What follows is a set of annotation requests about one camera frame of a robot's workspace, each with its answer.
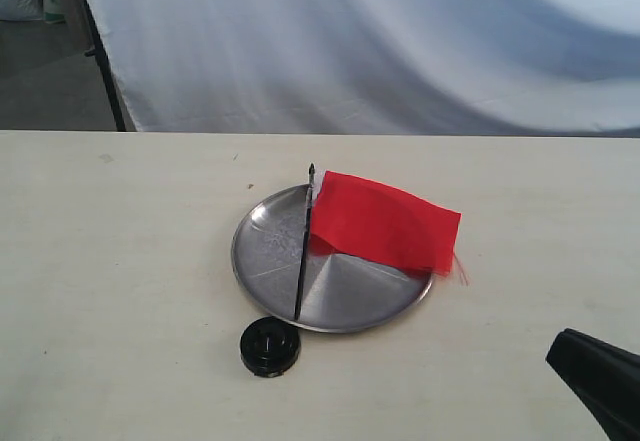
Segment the red cloth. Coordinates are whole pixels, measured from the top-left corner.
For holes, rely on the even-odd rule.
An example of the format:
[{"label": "red cloth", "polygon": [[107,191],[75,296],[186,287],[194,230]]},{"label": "red cloth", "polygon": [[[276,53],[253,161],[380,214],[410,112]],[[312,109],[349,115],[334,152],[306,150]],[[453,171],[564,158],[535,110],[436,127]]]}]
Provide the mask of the red cloth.
[{"label": "red cloth", "polygon": [[337,251],[407,271],[447,275],[460,213],[391,186],[327,171],[311,234]]}]

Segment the round tray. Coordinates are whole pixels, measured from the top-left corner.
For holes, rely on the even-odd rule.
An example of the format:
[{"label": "round tray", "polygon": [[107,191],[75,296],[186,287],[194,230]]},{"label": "round tray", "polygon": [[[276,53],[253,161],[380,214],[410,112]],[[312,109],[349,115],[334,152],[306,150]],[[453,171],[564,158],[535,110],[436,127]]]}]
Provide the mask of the round tray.
[{"label": "round tray", "polygon": [[301,328],[347,333],[383,324],[425,296],[430,276],[309,250],[302,308],[294,321],[306,191],[301,185],[269,196],[242,219],[233,237],[233,271],[259,306]]}]

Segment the table surface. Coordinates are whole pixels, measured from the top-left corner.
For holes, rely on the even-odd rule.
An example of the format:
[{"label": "table surface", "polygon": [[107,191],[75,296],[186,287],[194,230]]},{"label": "table surface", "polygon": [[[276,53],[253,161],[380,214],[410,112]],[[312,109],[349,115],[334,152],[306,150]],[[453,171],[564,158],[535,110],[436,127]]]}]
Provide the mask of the table surface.
[{"label": "table surface", "polygon": [[[463,213],[471,280],[239,359],[242,216],[310,161]],[[606,439],[545,363],[640,351],[640,140],[0,133],[0,440]]]}]

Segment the white backdrop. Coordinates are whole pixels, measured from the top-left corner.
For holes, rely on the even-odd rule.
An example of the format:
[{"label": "white backdrop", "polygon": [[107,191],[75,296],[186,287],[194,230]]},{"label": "white backdrop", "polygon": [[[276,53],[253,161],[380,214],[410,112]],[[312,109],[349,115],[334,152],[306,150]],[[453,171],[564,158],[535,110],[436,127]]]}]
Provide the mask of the white backdrop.
[{"label": "white backdrop", "polygon": [[640,135],[640,0],[89,0],[140,130]]}]

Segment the gray floor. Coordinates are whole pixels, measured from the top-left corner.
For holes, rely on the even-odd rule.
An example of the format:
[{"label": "gray floor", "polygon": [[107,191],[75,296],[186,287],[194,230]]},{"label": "gray floor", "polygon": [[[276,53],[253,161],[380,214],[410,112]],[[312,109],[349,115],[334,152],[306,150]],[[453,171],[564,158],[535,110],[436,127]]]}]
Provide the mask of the gray floor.
[{"label": "gray floor", "polygon": [[65,24],[0,22],[0,129],[115,130],[98,66]]}]

